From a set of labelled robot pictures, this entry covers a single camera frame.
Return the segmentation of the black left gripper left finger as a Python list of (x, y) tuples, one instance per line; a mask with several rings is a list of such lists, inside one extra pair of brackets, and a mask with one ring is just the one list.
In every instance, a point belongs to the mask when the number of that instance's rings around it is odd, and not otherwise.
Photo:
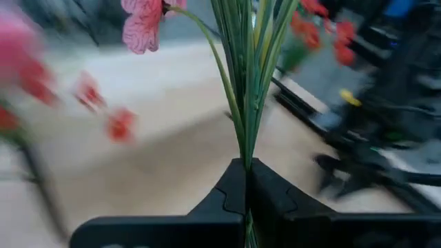
[(246, 175), (239, 158), (183, 216), (103, 216), (80, 225), (70, 248), (239, 248), (245, 246)]

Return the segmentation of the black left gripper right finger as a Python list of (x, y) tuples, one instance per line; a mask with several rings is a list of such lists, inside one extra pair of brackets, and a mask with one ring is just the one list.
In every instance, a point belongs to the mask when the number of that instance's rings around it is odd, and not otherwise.
[(259, 159), (248, 177), (259, 247), (425, 248), (440, 246), (438, 214), (346, 214), (301, 191)]

